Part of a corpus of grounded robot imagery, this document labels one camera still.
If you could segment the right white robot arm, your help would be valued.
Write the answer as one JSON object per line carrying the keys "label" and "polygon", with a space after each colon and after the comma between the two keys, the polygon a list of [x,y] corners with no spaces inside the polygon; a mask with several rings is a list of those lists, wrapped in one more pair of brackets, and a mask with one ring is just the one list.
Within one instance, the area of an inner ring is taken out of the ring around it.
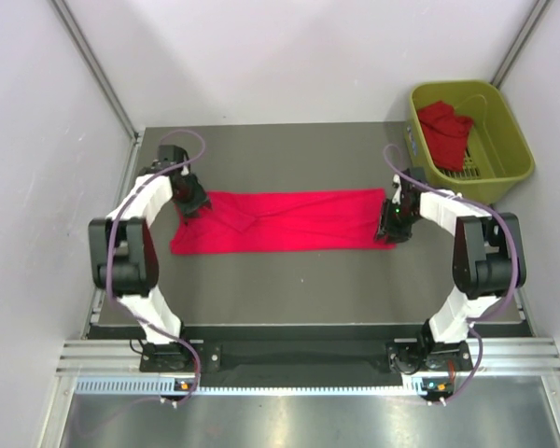
{"label": "right white robot arm", "polygon": [[375,235],[383,243],[402,244],[411,239],[413,225],[424,219],[454,238],[452,291],[415,342],[388,348],[391,369],[405,375],[442,369],[461,358],[475,323],[526,280],[516,215],[498,215],[450,190],[433,189],[424,180],[421,168],[394,175],[395,193],[382,204]]}

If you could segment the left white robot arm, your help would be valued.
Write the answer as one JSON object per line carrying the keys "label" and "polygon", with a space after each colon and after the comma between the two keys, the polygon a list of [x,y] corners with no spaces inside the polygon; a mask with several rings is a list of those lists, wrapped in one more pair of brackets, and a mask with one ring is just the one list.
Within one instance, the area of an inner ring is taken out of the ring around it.
{"label": "left white robot arm", "polygon": [[190,164],[184,148],[159,146],[158,157],[139,172],[120,205],[88,227],[93,283],[134,317],[145,333],[139,340],[141,371],[181,372],[196,367],[194,349],[183,338],[184,324],[159,287],[160,264],[150,233],[168,203],[176,206],[182,221],[212,208]]}

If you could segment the bright pink t shirt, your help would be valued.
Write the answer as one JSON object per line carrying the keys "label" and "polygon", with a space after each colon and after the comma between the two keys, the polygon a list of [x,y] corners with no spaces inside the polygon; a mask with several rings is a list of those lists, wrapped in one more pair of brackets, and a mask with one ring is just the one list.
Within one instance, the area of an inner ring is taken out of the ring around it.
{"label": "bright pink t shirt", "polygon": [[374,235],[383,189],[236,193],[212,191],[212,210],[181,223],[172,254],[391,250]]}

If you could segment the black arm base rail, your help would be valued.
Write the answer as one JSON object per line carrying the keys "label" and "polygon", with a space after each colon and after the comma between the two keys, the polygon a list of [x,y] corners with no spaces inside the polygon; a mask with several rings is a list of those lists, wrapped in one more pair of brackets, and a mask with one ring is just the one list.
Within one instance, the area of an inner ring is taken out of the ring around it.
{"label": "black arm base rail", "polygon": [[188,326],[189,343],[141,343],[140,370],[192,373],[203,387],[398,385],[402,375],[471,369],[466,343],[436,345],[418,324]]}

